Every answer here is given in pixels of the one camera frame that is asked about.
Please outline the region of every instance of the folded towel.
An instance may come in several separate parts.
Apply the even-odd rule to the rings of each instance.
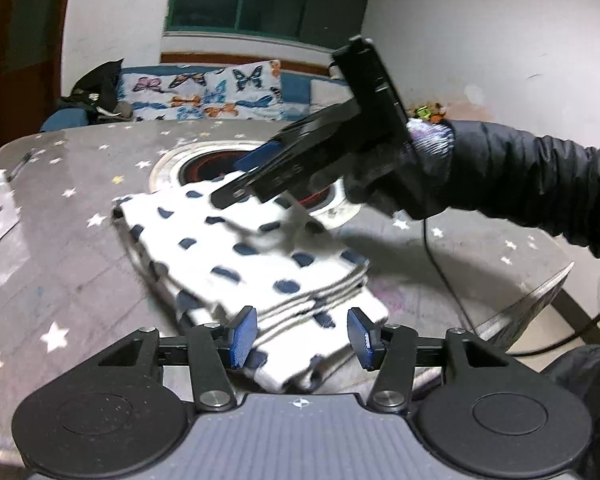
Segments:
[[[257,383],[277,392],[297,377],[315,388],[307,371],[330,369],[325,362],[348,345],[346,312],[358,306],[380,321],[387,310],[364,287],[366,258],[291,197],[216,209],[211,192],[239,175],[127,197],[114,214],[136,266],[160,283],[179,315],[226,322],[255,307],[258,338],[246,369]]]

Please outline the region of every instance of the metal screw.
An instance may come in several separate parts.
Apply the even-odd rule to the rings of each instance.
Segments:
[[[404,395],[393,390],[383,390],[374,393],[374,402],[386,408],[395,408],[404,402]]]
[[[229,394],[221,390],[210,390],[200,395],[200,402],[212,408],[226,406],[230,400]]]

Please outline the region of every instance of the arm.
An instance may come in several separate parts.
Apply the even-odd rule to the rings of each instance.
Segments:
[[[600,149],[475,121],[410,130],[415,153],[410,146],[379,146],[366,155],[362,172],[346,177],[354,200],[363,187],[372,205],[404,208],[414,218],[448,206],[478,210],[563,234],[600,257]]]

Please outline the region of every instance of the window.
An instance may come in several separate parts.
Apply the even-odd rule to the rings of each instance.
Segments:
[[[360,33],[367,0],[171,0],[166,29],[269,36],[327,48]]]

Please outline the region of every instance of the black jacket sleeve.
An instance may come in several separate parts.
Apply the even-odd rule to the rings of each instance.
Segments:
[[[449,206],[563,234],[600,257],[600,148],[500,124],[448,123],[455,133]]]

